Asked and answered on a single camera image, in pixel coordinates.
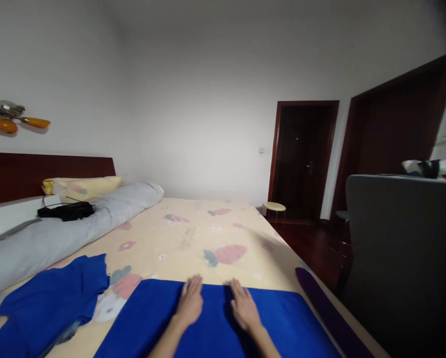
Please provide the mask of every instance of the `door handle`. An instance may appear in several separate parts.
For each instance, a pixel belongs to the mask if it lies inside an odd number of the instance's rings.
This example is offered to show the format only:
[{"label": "door handle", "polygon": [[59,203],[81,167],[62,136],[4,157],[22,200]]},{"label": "door handle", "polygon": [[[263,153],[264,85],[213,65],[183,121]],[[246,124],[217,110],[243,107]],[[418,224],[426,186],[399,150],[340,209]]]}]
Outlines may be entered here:
[{"label": "door handle", "polygon": [[309,164],[306,165],[306,168],[309,168],[309,175],[312,175],[312,169],[314,168],[314,162],[309,162]]}]

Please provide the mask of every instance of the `gray chair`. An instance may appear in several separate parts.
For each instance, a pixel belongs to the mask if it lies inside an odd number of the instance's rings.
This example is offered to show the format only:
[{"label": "gray chair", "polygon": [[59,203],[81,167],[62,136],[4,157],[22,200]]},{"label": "gray chair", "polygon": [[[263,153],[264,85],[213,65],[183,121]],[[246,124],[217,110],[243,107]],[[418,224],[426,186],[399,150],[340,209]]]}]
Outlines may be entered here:
[{"label": "gray chair", "polygon": [[392,357],[446,352],[446,181],[347,180],[352,270],[341,301]]}]

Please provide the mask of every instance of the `wooden floor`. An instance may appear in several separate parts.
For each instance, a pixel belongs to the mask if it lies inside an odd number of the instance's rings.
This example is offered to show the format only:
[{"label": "wooden floor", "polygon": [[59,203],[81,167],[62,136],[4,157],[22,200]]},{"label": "wooden floor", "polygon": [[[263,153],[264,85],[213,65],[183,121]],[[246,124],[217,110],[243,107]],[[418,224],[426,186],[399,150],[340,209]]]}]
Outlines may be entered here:
[{"label": "wooden floor", "polygon": [[280,224],[271,225],[309,266],[311,270],[333,292],[339,281],[341,267],[346,262],[343,256],[331,250],[341,249],[340,239],[323,226]]}]

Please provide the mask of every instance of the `folded blue fabric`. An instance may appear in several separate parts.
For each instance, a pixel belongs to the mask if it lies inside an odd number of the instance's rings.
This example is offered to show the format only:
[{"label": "folded blue fabric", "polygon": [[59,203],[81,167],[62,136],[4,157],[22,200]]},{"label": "folded blue fabric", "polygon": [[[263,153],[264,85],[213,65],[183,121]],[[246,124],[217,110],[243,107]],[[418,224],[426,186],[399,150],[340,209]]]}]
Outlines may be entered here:
[{"label": "folded blue fabric", "polygon": [[0,357],[39,357],[76,321],[92,319],[97,296],[109,284],[105,254],[81,256],[43,271],[0,305]]},{"label": "folded blue fabric", "polygon": [[[145,280],[135,289],[100,345],[96,358],[146,357],[173,315],[183,283]],[[340,357],[304,299],[297,293],[250,289],[261,321],[283,357]],[[239,328],[228,286],[203,285],[203,311],[183,335],[175,357],[258,356]]]}]

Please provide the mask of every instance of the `doorway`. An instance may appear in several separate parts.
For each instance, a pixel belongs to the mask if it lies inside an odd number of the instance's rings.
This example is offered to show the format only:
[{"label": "doorway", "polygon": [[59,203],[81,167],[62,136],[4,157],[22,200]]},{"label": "doorway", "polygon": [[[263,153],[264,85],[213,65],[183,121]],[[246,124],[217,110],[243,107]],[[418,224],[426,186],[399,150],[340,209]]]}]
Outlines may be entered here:
[{"label": "doorway", "polygon": [[347,210],[353,174],[405,174],[405,160],[429,160],[446,106],[446,55],[351,100],[331,221]]},{"label": "doorway", "polygon": [[288,221],[319,221],[339,101],[280,101],[268,200]]}]

